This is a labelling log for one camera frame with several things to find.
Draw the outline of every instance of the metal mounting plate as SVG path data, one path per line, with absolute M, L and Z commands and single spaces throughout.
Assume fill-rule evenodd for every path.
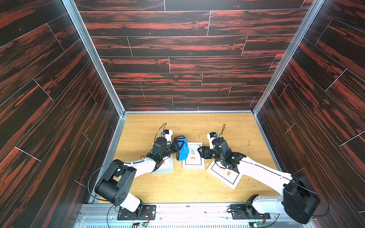
M 147 212 L 151 218 L 150 220 L 155 220 L 156 218 L 156 205 L 143 205 L 143 211 L 144 212 Z M 142 217 L 138 220 L 140 221 L 145 221 L 145 220 L 148 220 L 148 215 L 146 215 L 145 213 L 142 214 Z M 119 208 L 119 213 L 118 213 L 118 216 L 117 216 L 117 220 L 119 221 L 127 221 L 127 220 L 135 220 L 135 219 L 132 219 L 130 217 L 130 213 L 128 213 L 128 210 L 123 208 L 123 207 L 120 207 Z
M 245 205 L 244 204 L 231 204 L 230 209 L 234 210 L 234 212 L 232 212 L 233 220 L 251 219 L 251 218 L 247 217 L 245 214 Z M 265 215 L 266 215 L 266 219 L 270 219 L 269 213 L 265 213 L 265 214 L 256 213 L 254 219 L 265 219 Z

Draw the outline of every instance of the wire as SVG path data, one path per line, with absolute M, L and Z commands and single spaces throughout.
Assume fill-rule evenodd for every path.
M 147 225 L 150 224 L 150 221 L 151 221 L 151 216 L 150 214 L 148 214 L 146 211 L 142 212 L 144 214 L 147 214 L 148 215 L 148 222 L 147 222 Z
M 153 140 L 153 142 L 155 142 L 156 141 L 156 137 L 157 137 L 157 134 L 159 133 L 159 131 L 161 130 L 161 128 L 162 127 L 164 127 L 164 129 L 165 129 L 165 126 L 166 126 L 166 124 L 167 123 L 164 123 L 159 129 L 158 129 L 158 131 L 157 131 L 157 133 L 156 133 L 156 135 L 155 135 L 155 139 Z
M 270 227 L 270 226 L 272 226 L 272 225 L 273 225 L 273 224 L 277 221 L 277 219 L 279 218 L 279 215 L 280 215 L 280 214 L 278 214 L 278 215 L 277 215 L 276 220 L 275 220 L 272 224 L 270 224 L 270 225 L 268 225 L 268 226 L 266 226 L 266 227 Z
M 103 200 L 103 199 L 99 199 L 99 198 L 96 198 L 95 196 L 93 196 L 92 194 L 91 194 L 91 192 L 90 192 L 90 188 L 89 188 L 89 185 L 90 185 L 90 180 L 91 180 L 91 177 L 99 170 L 99 169 L 101 169 L 101 168 L 103 168 L 104 166 L 107 166 L 107 165 L 110 165 L 110 164 L 113 164 L 113 163 L 123 163 L 123 162 L 110 162 L 110 163 L 108 163 L 108 164 L 105 164 L 105 165 L 103 165 L 103 166 L 101 166 L 101 167 L 99 167 L 99 168 L 97 168 L 91 175 L 90 175 L 90 177 L 89 177 L 89 181 L 88 181 L 88 192 L 89 192 L 89 194 L 91 195 L 91 197 L 93 197 L 94 199 L 96 199 L 96 200 L 101 200 L 101 201 L 106 201 L 106 202 L 109 202 L 109 201 L 107 201 L 107 200 Z
M 107 225 L 108 225 L 108 227 L 110 228 L 110 226 L 109 226 L 109 223 L 108 223 L 108 215 L 109 215 L 109 211 L 110 211 L 110 209 L 112 209 L 112 207 L 113 207 L 114 205 L 112 205 L 110 208 L 109 208 L 109 210 L 108 210 L 108 213 L 107 213 Z
M 217 160 L 214 160 L 214 163 L 221 169 L 227 169 L 226 167 L 220 167 L 218 164 L 217 164 Z
M 218 135 L 218 137 L 217 138 L 219 138 L 220 137 L 220 135 L 222 135 L 223 134 L 223 131 L 224 131 L 224 129 L 226 128 L 226 124 L 223 124 L 223 127 L 222 127 L 222 132 Z

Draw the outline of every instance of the metal vent grille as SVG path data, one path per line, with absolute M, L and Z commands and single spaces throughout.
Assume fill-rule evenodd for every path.
M 131 225 L 109 225 L 110 228 L 133 228 Z M 250 228 L 249 225 L 149 225 L 149 228 Z M 108 228 L 107 225 L 87 225 L 86 228 Z

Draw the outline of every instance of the black cable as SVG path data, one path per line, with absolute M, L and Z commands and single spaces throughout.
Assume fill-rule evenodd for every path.
M 272 226 L 272 225 L 273 225 L 273 224 L 277 221 L 277 219 L 279 218 L 279 215 L 280 215 L 280 214 L 278 214 L 278 215 L 277 215 L 276 220 L 275 220 L 272 224 L 270 224 L 270 225 L 268 225 L 268 226 L 266 226 L 266 227 L 270 227 L 270 226 Z
M 221 169 L 227 169 L 226 167 L 220 167 L 218 164 L 217 164 L 217 160 L 214 160 L 214 163 Z
M 110 208 L 109 208 L 109 210 L 108 210 L 108 213 L 107 213 L 107 225 L 108 225 L 108 227 L 110 228 L 110 226 L 109 226 L 109 223 L 108 223 L 108 215 L 109 215 L 109 211 L 110 211 L 110 209 L 112 209 L 112 207 L 113 207 L 114 205 L 112 205 Z
M 223 127 L 222 127 L 222 132 L 218 135 L 218 137 L 217 138 L 219 138 L 220 137 L 220 135 L 221 134 L 223 134 L 223 131 L 224 131 L 224 129 L 226 128 L 226 124 L 223 124 Z
M 103 165 L 103 166 L 101 166 L 100 168 L 97 168 L 91 175 L 90 175 L 90 177 L 89 177 L 89 181 L 88 181 L 88 192 L 89 192 L 89 194 L 91 195 L 91 197 L 93 197 L 94 199 L 96 199 L 96 200 L 101 200 L 101 201 L 106 201 L 106 202 L 109 202 L 109 201 L 107 201 L 107 200 L 102 200 L 102 199 L 99 199 L 99 198 L 96 198 L 95 196 L 93 196 L 92 194 L 91 194 L 91 192 L 90 192 L 90 188 L 89 188 L 89 185 L 90 185 L 90 180 L 91 180 L 91 177 L 99 170 L 99 169 L 101 169 L 101 168 L 103 168 L 104 166 L 107 166 L 107 165 L 110 165 L 110 164 L 113 164 L 113 163 L 122 163 L 122 162 L 110 162 L 110 163 L 108 163 L 108 164 L 105 164 L 105 165 Z
M 167 123 L 164 123 L 159 129 L 158 129 L 158 131 L 157 131 L 157 133 L 156 133 L 156 135 L 155 135 L 155 139 L 153 140 L 153 142 L 155 142 L 156 141 L 156 137 L 157 137 L 157 134 L 158 134 L 158 132 L 161 130 L 161 128 L 162 127 L 164 127 L 164 129 L 165 129 L 165 126 L 166 126 L 166 124 Z

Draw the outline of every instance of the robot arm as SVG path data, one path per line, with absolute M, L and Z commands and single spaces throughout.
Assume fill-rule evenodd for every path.
M 297 222 L 308 222 L 319 204 L 319 198 L 305 176 L 280 172 L 244 154 L 232 152 L 223 137 L 215 138 L 214 133 L 208 134 L 209 141 L 213 138 L 213 149 L 204 146 L 198 149 L 202 158 L 215 159 L 225 168 L 255 178 L 280 194 L 273 197 L 252 195 L 245 204 L 246 214 L 285 213 Z
M 153 143 L 153 148 L 144 159 L 133 162 L 114 160 L 95 186 L 95 192 L 115 206 L 129 210 L 134 217 L 141 217 L 143 201 L 129 192 L 133 179 L 157 170 L 165 159 L 180 151 L 184 145 L 183 136 L 171 140 L 172 130 L 164 130 Z

